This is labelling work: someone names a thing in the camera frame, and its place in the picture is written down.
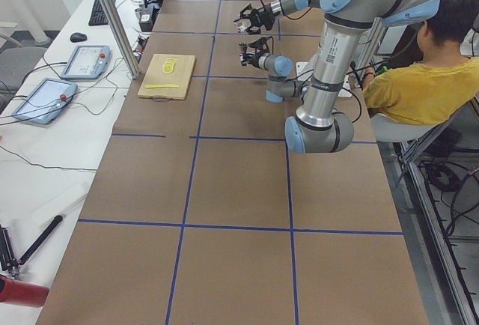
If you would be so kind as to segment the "yellow plastic knife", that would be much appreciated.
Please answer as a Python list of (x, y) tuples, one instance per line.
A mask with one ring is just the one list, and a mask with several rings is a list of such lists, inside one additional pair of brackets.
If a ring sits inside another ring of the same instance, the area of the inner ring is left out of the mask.
[(146, 89), (157, 89), (157, 88), (179, 88), (178, 84), (174, 83), (165, 83), (165, 84), (153, 84), (153, 85), (145, 85)]

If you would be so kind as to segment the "red cylinder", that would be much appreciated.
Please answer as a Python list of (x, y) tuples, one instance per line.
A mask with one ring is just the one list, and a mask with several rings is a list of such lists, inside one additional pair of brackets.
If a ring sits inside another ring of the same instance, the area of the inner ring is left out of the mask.
[(48, 294), (47, 287), (1, 276), (1, 303), (40, 308)]

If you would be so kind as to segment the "black computer mouse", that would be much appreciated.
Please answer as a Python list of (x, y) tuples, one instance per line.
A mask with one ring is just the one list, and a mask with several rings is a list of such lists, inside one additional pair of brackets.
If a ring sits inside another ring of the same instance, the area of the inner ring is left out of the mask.
[(84, 33), (74, 32), (70, 35), (70, 41), (73, 43), (83, 42), (88, 39), (88, 36)]

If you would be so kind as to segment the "aluminium frame post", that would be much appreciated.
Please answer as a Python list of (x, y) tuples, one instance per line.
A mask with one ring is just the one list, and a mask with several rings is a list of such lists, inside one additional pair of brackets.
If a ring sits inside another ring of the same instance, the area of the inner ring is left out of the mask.
[(132, 79), (137, 79), (140, 74), (138, 63), (133, 51), (130, 48), (130, 43), (128, 41), (115, 3), (112, 0), (100, 0), (100, 3), (106, 13), (109, 21), (109, 27), (112, 30), (113, 36), (131, 74), (131, 77)]

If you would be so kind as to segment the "steel measuring jigger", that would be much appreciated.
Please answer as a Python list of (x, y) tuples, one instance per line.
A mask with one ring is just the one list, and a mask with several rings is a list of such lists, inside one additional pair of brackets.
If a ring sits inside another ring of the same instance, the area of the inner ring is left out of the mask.
[(248, 46), (246, 43), (240, 43), (239, 48), (240, 48), (240, 54), (239, 54), (240, 60), (244, 61), (247, 55)]

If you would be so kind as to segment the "blue teach pendant far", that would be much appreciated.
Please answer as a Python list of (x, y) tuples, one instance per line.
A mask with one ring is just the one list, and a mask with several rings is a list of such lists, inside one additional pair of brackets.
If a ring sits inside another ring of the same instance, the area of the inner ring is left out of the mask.
[(66, 80), (97, 79), (107, 68), (111, 49), (106, 45), (78, 45), (73, 50), (61, 78)]

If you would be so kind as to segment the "person in yellow shirt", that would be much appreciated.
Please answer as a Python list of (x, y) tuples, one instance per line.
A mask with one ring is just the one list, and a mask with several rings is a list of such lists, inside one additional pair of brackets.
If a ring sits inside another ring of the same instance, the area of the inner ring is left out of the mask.
[(478, 0), (440, 0), (435, 16), (417, 33), (420, 61), (376, 75), (369, 68), (363, 98), (370, 115), (400, 124), (445, 122), (478, 93), (478, 58), (460, 46), (478, 16)]

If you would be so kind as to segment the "white chair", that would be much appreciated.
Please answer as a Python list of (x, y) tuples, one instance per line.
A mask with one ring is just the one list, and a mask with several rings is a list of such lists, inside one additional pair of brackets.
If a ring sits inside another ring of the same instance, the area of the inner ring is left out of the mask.
[(417, 126), (394, 122), (383, 114), (375, 114), (370, 119), (373, 132), (378, 142), (399, 143), (401, 153), (399, 156), (403, 164), (414, 162), (439, 135), (452, 123), (452, 121), (468, 105), (478, 101), (474, 96), (465, 105), (461, 106), (446, 122), (437, 125)]

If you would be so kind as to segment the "black keyboard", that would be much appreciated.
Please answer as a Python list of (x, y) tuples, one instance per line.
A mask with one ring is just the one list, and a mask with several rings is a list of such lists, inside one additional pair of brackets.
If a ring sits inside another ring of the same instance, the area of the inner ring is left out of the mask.
[(103, 6), (100, 0), (94, 0), (94, 3), (91, 8), (91, 15), (88, 20), (89, 26), (98, 26), (98, 25), (108, 25), (108, 17), (106, 12), (103, 10)]

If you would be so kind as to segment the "clear glass shaker cup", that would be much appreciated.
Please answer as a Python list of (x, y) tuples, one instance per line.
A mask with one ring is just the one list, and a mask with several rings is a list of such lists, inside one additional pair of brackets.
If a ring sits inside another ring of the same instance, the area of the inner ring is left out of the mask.
[(248, 22), (245, 19), (238, 19), (234, 22), (234, 25), (239, 34), (246, 34), (248, 29)]

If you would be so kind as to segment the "blue teach pendant near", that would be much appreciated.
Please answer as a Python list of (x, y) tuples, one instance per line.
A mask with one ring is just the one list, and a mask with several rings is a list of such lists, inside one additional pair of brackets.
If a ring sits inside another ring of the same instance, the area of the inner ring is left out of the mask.
[(50, 124), (71, 103), (77, 90), (75, 82), (45, 78), (20, 103), (12, 117), (33, 124)]

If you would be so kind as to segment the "blue teach pendant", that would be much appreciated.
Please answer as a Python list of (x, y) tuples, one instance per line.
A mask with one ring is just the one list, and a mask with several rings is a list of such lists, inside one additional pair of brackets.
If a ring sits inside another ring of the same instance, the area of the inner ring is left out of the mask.
[(97, 79), (107, 68), (111, 49), (106, 45), (78, 45), (73, 50), (61, 78), (66, 80)]
[(12, 117), (33, 124), (50, 124), (71, 103), (77, 90), (75, 82), (45, 78), (20, 103)]

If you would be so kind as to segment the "bamboo cutting board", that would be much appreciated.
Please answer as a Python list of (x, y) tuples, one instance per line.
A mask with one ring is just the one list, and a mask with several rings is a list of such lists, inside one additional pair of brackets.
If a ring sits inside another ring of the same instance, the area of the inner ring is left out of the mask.
[[(176, 58), (174, 71), (170, 74), (162, 72), (162, 66), (168, 58)], [(153, 55), (147, 72), (138, 90), (139, 98), (185, 100), (192, 73), (195, 67), (194, 55), (175, 55), (156, 53)], [(179, 88), (146, 89), (145, 85), (174, 83)]]

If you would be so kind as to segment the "black rod tool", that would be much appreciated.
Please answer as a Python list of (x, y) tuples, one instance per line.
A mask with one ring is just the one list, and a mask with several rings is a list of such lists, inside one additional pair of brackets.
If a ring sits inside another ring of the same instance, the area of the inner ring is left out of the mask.
[(20, 257), (20, 259), (17, 261), (17, 264), (20, 266), (24, 265), (62, 221), (63, 221), (62, 215), (55, 216), (53, 220), (48, 224), (48, 226), (42, 231), (39, 237), (32, 243), (32, 245)]

